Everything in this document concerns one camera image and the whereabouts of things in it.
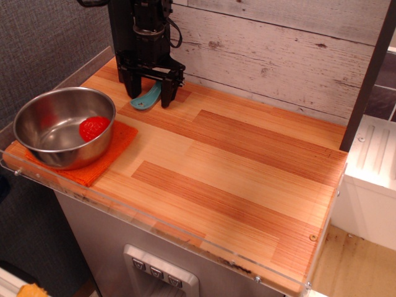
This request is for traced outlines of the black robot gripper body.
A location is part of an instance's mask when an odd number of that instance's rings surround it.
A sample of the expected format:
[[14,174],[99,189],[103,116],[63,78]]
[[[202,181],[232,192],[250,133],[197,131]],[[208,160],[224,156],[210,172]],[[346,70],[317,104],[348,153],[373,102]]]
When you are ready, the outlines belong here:
[[170,79],[177,85],[184,83],[186,67],[170,55],[172,48],[181,46],[182,36],[179,36],[177,44],[173,44],[169,26],[157,26],[153,30],[133,26],[126,37],[126,42],[116,52],[119,80],[122,83],[129,83],[127,76],[159,81]]

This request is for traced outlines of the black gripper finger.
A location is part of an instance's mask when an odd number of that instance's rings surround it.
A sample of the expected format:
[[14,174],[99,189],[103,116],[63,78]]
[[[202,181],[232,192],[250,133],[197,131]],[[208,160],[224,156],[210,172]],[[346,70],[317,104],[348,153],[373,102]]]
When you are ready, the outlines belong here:
[[175,99],[179,88],[179,81],[177,79],[165,78],[161,83],[161,107],[167,108]]
[[142,92],[141,76],[129,70],[122,70],[122,75],[127,94],[138,97]]

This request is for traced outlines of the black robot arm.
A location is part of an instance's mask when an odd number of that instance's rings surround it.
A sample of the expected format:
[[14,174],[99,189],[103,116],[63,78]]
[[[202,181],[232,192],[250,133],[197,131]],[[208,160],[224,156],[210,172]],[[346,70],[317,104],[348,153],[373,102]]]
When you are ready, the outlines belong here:
[[178,26],[170,19],[172,1],[131,1],[127,20],[128,41],[131,45],[116,52],[120,81],[127,94],[136,99],[142,92],[142,78],[160,83],[161,107],[167,108],[184,84],[186,67],[174,60],[170,51],[183,42],[180,35],[172,44],[170,27]]

